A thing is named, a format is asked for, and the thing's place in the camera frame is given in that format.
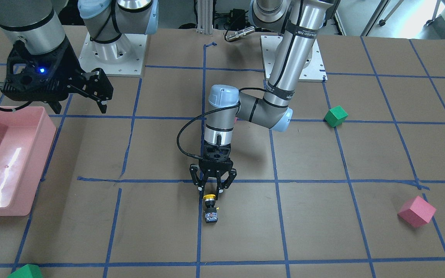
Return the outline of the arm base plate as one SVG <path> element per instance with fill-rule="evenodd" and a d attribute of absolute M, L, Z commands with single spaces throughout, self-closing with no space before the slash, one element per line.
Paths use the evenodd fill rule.
<path fill-rule="evenodd" d="M 81 68 L 87 72 L 102 68 L 109 77 L 141 77 L 148 35 L 122 34 L 116 41 L 99 44 L 87 33 L 79 55 Z"/>
<path fill-rule="evenodd" d="M 281 36 L 261 36 L 262 58 L 266 80 L 270 78 L 274 62 L 277 58 L 277 48 L 282 38 Z M 328 77 L 323 58 L 320 53 L 318 41 L 316 40 L 312 50 L 307 56 L 306 63 L 299 76 L 299 81 L 322 82 L 327 80 Z"/>

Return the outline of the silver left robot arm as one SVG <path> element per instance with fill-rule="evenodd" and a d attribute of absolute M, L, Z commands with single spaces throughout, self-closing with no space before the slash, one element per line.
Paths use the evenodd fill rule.
<path fill-rule="evenodd" d="M 326 11 L 333 0 L 252 0 L 248 18 L 253 26 L 281 35 L 274 55 L 270 77 L 258 88 L 262 97 L 245 93 L 246 88 L 213 85 L 208 108 L 190 120 L 204 120 L 204 138 L 200 155 L 184 153 L 198 162 L 189 172 L 200 192 L 210 178 L 216 180 L 216 193 L 229 188 L 237 176 L 230 159 L 235 118 L 284 132 L 292 118 L 289 103 L 299 77 L 323 26 Z"/>

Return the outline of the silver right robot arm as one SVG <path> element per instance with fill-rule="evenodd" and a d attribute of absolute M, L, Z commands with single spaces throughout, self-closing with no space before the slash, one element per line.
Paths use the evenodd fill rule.
<path fill-rule="evenodd" d="M 155 34 L 157 0 L 0 0 L 0 29 L 12 44 L 0 81 L 0 111 L 34 102 L 61 113 L 78 94 L 102 114 L 111 75 L 141 74 L 140 37 Z"/>

